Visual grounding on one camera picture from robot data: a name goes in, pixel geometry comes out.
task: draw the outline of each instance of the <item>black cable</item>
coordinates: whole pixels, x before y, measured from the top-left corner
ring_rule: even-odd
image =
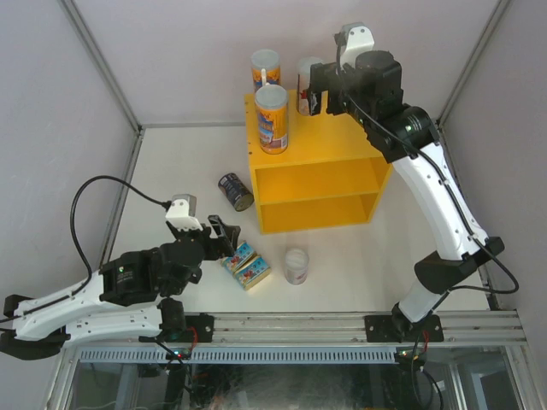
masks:
[[[424,376],[429,380],[429,382],[432,384],[432,386],[437,391],[438,395],[438,410],[444,410],[444,399],[443,399],[443,393],[441,392],[441,389],[438,387],[437,382],[433,378],[431,374],[426,369],[421,369],[421,372],[424,373]]]
[[[173,350],[171,350],[170,348],[168,348],[165,344],[159,342],[158,340],[155,340],[154,341],[155,344],[157,344],[160,348],[162,348],[163,350],[165,350],[166,352],[168,352],[172,357],[174,357],[176,360],[179,361],[180,365],[182,366],[182,368],[185,368],[185,369],[188,369],[187,367],[187,364],[182,361],[182,359],[179,357],[178,354],[176,354]],[[193,395],[193,391],[188,387],[186,386],[186,384],[183,384],[182,388],[184,390],[186,390],[188,392],[189,395]]]
[[[0,323],[10,322],[11,320],[15,320],[15,319],[18,319],[18,318],[20,318],[20,316],[11,316],[9,318],[0,320]]]
[[[90,365],[91,365],[91,371],[92,371],[92,374],[93,374],[93,381],[95,382],[95,385],[99,389],[105,389],[109,384],[108,383],[106,383],[106,384],[99,383],[99,377],[97,375],[97,369],[95,368],[95,365],[93,363],[90,363]]]
[[[123,179],[119,179],[119,178],[116,178],[116,177],[112,177],[110,175],[97,175],[96,177],[93,177],[91,179],[88,179],[87,181],[85,181],[81,186],[80,188],[78,189],[78,191],[76,191],[76,195],[74,195],[74,199],[72,200],[72,206],[70,207],[70,235],[72,236],[72,240],[74,242],[74,246],[76,247],[76,250],[78,251],[78,255],[79,257],[81,258],[81,260],[84,262],[84,265],[85,265],[85,269],[87,270],[87,278],[84,280],[84,282],[82,282],[82,284],[76,289],[74,290],[70,295],[65,295],[65,296],[62,296],[62,297],[59,297],[57,299],[55,299],[54,301],[51,301],[51,302],[48,302],[48,303],[45,303],[44,305],[41,305],[41,306],[38,306],[38,307],[35,307],[33,309],[30,309],[30,310],[27,310],[25,311],[23,314],[27,315],[27,314],[30,314],[30,313],[34,313],[34,312],[37,312],[38,310],[41,310],[41,309],[44,309],[44,308],[48,308],[49,306],[52,306],[52,305],[55,305],[56,303],[59,303],[59,302],[62,302],[62,301],[65,301],[67,300],[69,297],[71,296],[75,296],[77,295],[81,290],[83,290],[87,284],[90,283],[91,281],[91,278],[92,278],[92,275],[93,275],[93,270],[91,269],[91,264],[89,263],[89,261],[87,260],[87,258],[85,257],[85,254],[84,254],[84,251],[82,250],[80,244],[79,244],[79,240],[78,240],[78,236],[76,235],[76,227],[75,227],[75,214],[76,214],[76,205],[78,205],[78,200],[79,198],[81,197],[82,193],[84,192],[85,188],[87,188],[90,184],[92,184],[93,182],[95,181],[98,181],[99,179],[109,179],[109,180],[112,180],[112,181],[115,181],[115,182],[118,182],[124,186],[126,186],[127,188],[129,188],[130,190],[132,190],[133,192],[135,192],[137,195],[140,195],[141,197],[143,197],[144,199],[146,199],[147,201],[150,201],[156,205],[160,205],[161,207],[165,208],[165,210],[167,211],[169,209],[169,207],[171,206],[171,202],[170,201],[165,201],[165,202],[161,202],[161,201],[157,201],[156,199],[148,196],[148,195],[145,195],[143,192],[141,192],[140,190],[138,190],[137,188],[135,188],[134,186],[132,186],[131,184],[129,184],[128,182],[124,181]],[[15,320],[15,319],[18,319],[20,316],[12,316],[10,318],[7,318],[7,319],[2,319],[0,320],[0,323],[5,323],[5,322],[9,322],[10,320]]]
[[[497,293],[499,295],[510,295],[518,291],[520,286],[519,286],[519,281],[515,278],[515,275],[492,252],[490,252],[482,243],[480,243],[479,240],[474,239],[474,241],[475,243],[477,243],[477,246],[479,246],[488,255],[488,257],[490,257],[494,262],[496,262],[496,264],[499,267],[502,268],[502,270],[509,277],[509,279],[511,279],[511,282],[513,282],[513,289],[498,290],[498,289],[490,289],[490,288],[480,288],[478,286],[462,285],[462,286],[453,286],[450,288],[450,290],[458,290],[458,289],[480,290],[481,292]]]
[[[418,393],[418,389],[416,388],[416,379],[414,377],[414,361],[416,357],[416,351],[418,350],[418,343],[420,342],[420,336],[421,331],[418,332],[418,337],[416,338],[414,347],[412,348],[412,356],[410,357],[410,380],[412,381],[412,390],[414,391],[414,397],[416,401],[418,401],[418,404],[423,407],[421,404],[420,394]]]
[[[424,374],[424,376],[426,376],[427,380],[430,382],[430,384],[432,386],[432,389],[431,389],[430,395],[429,395],[429,400],[427,401],[427,404],[425,406],[423,405],[423,403],[421,401],[420,394],[418,393],[418,389],[416,388],[416,377],[415,377],[415,372],[414,372],[414,362],[415,362],[415,357],[416,357],[416,353],[417,353],[417,350],[418,350],[418,344],[420,343],[421,335],[422,335],[422,332],[420,331],[418,333],[418,337],[416,338],[416,341],[414,343],[414,347],[412,348],[412,357],[410,357],[410,360],[411,360],[410,361],[410,380],[412,382],[412,390],[414,392],[414,397],[415,397],[416,401],[418,402],[418,404],[420,405],[420,407],[422,407],[424,409],[429,409],[432,405],[432,402],[433,402],[433,399],[432,399],[433,389],[435,389],[437,391],[438,399],[439,399],[439,403],[440,403],[439,409],[443,410],[444,409],[444,401],[443,401],[443,395],[441,393],[441,390],[438,387],[437,382],[432,377],[432,375],[429,374],[429,372],[427,372],[426,369],[424,369],[424,368],[421,368],[421,372]]]
[[[124,181],[123,179],[112,177],[110,175],[97,175],[96,177],[93,177],[93,178],[88,179],[87,181],[85,181],[84,184],[82,186],[80,186],[80,188],[76,192],[76,195],[74,196],[74,199],[72,201],[72,206],[70,207],[70,235],[72,236],[72,240],[74,242],[74,246],[76,247],[76,250],[78,251],[78,255],[81,258],[81,260],[84,262],[85,268],[87,269],[87,279],[79,286],[78,289],[76,289],[74,292],[72,292],[72,296],[78,294],[82,289],[84,289],[87,286],[87,284],[89,284],[89,282],[91,281],[91,275],[93,274],[93,270],[91,269],[91,265],[90,265],[89,261],[87,260],[87,258],[85,257],[84,251],[82,250],[81,246],[79,245],[79,240],[78,240],[78,237],[76,236],[76,228],[75,228],[75,224],[74,224],[75,213],[76,213],[76,205],[78,205],[78,200],[79,200],[80,196],[82,195],[82,193],[84,192],[85,188],[87,188],[93,182],[98,181],[99,179],[110,179],[112,181],[116,181],[116,182],[126,186],[127,188],[129,188],[130,190],[135,192],[137,195],[140,195],[141,197],[143,197],[147,201],[155,203],[156,205],[160,205],[161,207],[165,208],[165,210],[168,210],[169,207],[171,206],[170,201],[167,201],[167,202],[157,201],[156,199],[145,195],[143,192],[141,192],[140,190],[138,190],[137,188],[135,188],[134,186],[132,186],[128,182]]]
[[[476,286],[455,286],[450,288],[450,290],[458,290],[458,289],[469,289],[469,290],[480,290],[487,293],[496,293],[496,294],[502,294],[502,295],[509,295],[512,293],[515,293],[520,288],[519,282],[516,279],[515,275],[494,255],[492,254],[480,241],[475,237],[475,233],[473,232],[473,228],[471,225],[469,225],[468,220],[465,216],[465,213],[463,212],[462,207],[460,206],[460,203],[458,202],[456,198],[456,194],[452,190],[451,186],[448,184],[448,179],[444,176],[443,170],[440,168],[439,165],[425,152],[423,152],[421,149],[416,148],[411,143],[408,143],[407,141],[401,139],[398,137],[394,132],[391,132],[384,126],[382,126],[377,120],[375,120],[369,113],[367,113],[364,109],[362,109],[359,104],[355,101],[355,99],[351,96],[351,94],[348,92],[348,89],[345,84],[345,78],[342,74],[342,67],[340,65],[340,53],[342,50],[342,38],[344,38],[344,33],[341,32],[338,36],[338,41],[336,44],[336,70],[338,78],[340,79],[342,83],[342,92],[345,93],[345,95],[350,99],[350,101],[353,103],[355,108],[359,110],[359,112],[367,118],[370,123],[374,124],[379,130],[381,130],[386,136],[389,138],[392,138],[393,140],[400,143],[403,147],[405,147],[409,152],[414,153],[416,155],[420,155],[423,157],[429,165],[433,167],[435,172],[437,173],[438,177],[440,178],[440,183],[444,186],[444,188],[447,190],[450,199],[452,200],[452,203],[454,204],[454,207],[456,208],[456,211],[458,215],[460,216],[460,219],[462,220],[463,225],[465,226],[466,231],[468,232],[468,235],[473,238],[474,242],[509,276],[511,281],[513,282],[513,289],[510,290],[496,290],[492,288],[479,288]]]

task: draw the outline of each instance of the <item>white floor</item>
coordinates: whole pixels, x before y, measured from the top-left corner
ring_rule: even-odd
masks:
[[[182,296],[186,312],[372,312],[388,311],[415,280],[414,264],[435,250],[432,233],[412,193],[393,173],[368,225],[261,235],[254,207],[237,213],[217,188],[235,172],[250,188],[242,126],[153,128],[146,131],[132,183],[145,194],[169,200],[197,197],[197,217],[218,214],[241,226],[247,240],[272,267],[268,278],[245,292],[217,262],[202,264],[203,278]],[[164,212],[130,193],[112,258],[131,250],[172,242]],[[287,247],[309,253],[309,277],[288,284],[283,275]],[[480,285],[475,273],[466,284]],[[458,290],[440,310],[486,310],[485,295]]]

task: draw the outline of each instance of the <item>yellow wooden box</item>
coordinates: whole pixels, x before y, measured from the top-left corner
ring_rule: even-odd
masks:
[[[391,165],[349,115],[297,112],[289,91],[289,146],[278,155],[260,147],[255,96],[245,96],[250,177],[262,233],[369,222]]]

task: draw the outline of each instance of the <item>dark soda can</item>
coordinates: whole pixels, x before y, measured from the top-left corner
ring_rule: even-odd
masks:
[[[255,201],[253,194],[235,173],[227,173],[223,176],[219,181],[219,188],[238,212],[245,211]]]

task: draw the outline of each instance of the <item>black mounting bracket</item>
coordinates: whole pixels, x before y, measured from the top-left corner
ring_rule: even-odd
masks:
[[[189,327],[196,329],[197,340],[200,343],[213,342],[213,334],[215,332],[215,316],[205,313],[187,315],[186,329]],[[193,341],[193,332],[185,332],[181,339],[182,340],[179,340],[178,342],[191,343]]]
[[[365,330],[367,332],[367,342],[369,343],[402,343],[415,342],[419,334],[423,331],[429,333],[430,342],[443,342],[444,334],[441,326],[441,319],[432,314],[412,329],[400,335],[393,325],[393,316],[391,314],[371,314],[365,316]]]

